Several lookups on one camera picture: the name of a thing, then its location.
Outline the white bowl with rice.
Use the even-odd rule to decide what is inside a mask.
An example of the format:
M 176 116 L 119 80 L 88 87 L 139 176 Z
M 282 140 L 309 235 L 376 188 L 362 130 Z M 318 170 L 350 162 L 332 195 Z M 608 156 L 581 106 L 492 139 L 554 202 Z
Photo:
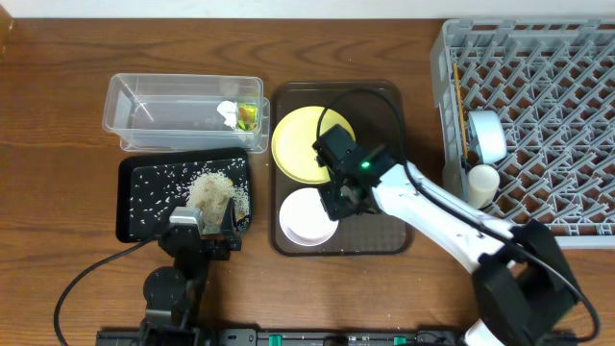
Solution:
M 284 199 L 279 223 L 289 240 L 304 247 L 325 243 L 335 234 L 339 224 L 329 219 L 314 187 L 300 188 Z

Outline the yellow plate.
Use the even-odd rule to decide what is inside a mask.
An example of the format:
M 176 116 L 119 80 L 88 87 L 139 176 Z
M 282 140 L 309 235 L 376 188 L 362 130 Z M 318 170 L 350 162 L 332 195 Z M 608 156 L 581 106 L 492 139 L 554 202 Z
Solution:
M 272 155 L 276 165 L 290 179 L 320 185 L 331 178 L 325 167 L 318 165 L 312 144 L 323 107 L 307 106 L 291 111 L 277 124 L 272 137 Z

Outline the green snack wrapper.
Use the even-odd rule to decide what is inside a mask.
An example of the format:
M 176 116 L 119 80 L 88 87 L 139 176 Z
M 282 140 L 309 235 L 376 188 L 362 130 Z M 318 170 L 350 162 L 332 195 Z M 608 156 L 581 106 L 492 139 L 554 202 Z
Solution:
M 253 131 L 257 127 L 258 107 L 237 103 L 237 127 L 242 131 Z

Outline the white tissue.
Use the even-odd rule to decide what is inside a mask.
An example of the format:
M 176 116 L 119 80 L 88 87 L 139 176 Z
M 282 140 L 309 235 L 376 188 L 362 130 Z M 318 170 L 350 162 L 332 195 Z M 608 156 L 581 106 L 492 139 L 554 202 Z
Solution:
M 234 130 L 237 129 L 239 110 L 236 102 L 223 101 L 217 106 L 216 110 L 223 116 L 226 126 Z

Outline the white cup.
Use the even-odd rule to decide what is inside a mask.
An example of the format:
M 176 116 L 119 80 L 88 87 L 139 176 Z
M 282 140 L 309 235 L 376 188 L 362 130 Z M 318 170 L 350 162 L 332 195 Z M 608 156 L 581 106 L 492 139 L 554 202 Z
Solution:
M 468 175 L 468 204 L 482 209 L 490 204 L 500 184 L 500 176 L 490 165 L 480 164 L 473 167 Z

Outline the blue bowl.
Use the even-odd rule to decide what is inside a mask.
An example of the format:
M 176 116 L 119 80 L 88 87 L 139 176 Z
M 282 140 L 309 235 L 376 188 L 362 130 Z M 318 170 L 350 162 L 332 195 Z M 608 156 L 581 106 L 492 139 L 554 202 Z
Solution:
M 480 163 L 492 164 L 506 156 L 504 129 L 494 111 L 469 112 L 469 149 Z

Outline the wooden chopstick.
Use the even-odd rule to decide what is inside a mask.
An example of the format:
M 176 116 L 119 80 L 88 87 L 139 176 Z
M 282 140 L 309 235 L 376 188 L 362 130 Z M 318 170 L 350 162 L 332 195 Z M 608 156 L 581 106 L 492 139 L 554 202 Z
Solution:
M 463 102 L 461 98 L 460 80 L 459 80 L 457 62 L 453 63 L 453 72 L 454 72 L 454 79 L 455 79 L 455 96 L 456 96 L 457 110 L 458 110 L 458 115 L 459 115 L 459 126 L 460 126 L 460 131 L 461 131 L 463 158 L 467 160 L 468 159 L 468 143 L 467 143 L 467 136 L 466 136 L 464 109 L 463 109 Z

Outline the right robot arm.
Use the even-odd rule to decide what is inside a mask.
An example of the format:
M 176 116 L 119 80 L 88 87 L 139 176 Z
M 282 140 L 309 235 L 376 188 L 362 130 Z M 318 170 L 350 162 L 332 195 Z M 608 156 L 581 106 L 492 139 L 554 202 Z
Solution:
M 474 209 L 432 183 L 389 148 L 358 145 L 339 125 L 318 132 L 317 162 L 330 173 L 319 187 L 329 219 L 383 213 L 423 233 L 472 276 L 479 321 L 467 345 L 578 344 L 554 326 L 580 300 L 571 268 L 551 230 Z

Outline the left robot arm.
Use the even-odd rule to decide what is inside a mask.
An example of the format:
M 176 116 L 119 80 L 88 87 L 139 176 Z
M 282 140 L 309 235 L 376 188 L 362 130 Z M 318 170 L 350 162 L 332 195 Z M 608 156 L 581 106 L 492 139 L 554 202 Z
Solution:
M 143 285 L 145 318 L 139 327 L 137 345 L 207 345 L 214 332 L 197 325 L 209 265 L 228 260 L 241 249 L 234 200 L 224 202 L 217 231 L 203 235 L 203 211 L 177 207 L 156 228 L 155 240 L 174 262 L 154 270 Z

